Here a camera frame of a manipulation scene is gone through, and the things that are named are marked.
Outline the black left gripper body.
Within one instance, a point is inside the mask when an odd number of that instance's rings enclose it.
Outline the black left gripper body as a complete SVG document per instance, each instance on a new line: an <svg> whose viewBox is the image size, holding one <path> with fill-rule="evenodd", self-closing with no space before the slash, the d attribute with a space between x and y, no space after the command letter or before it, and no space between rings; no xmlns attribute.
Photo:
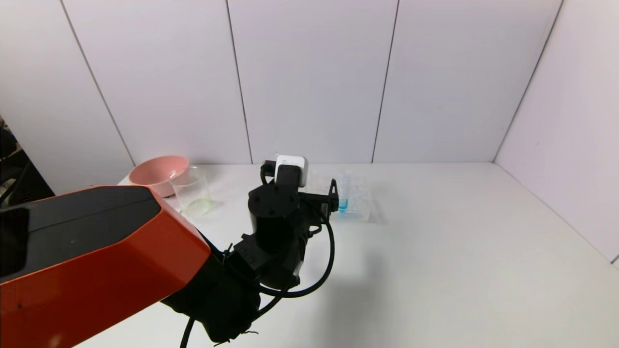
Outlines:
<svg viewBox="0 0 619 348"><path fill-rule="evenodd" d="M312 219L320 219L322 224L330 222L332 212L339 210L338 192L330 192L328 194L299 192L298 196L300 201L315 216Z"/></svg>

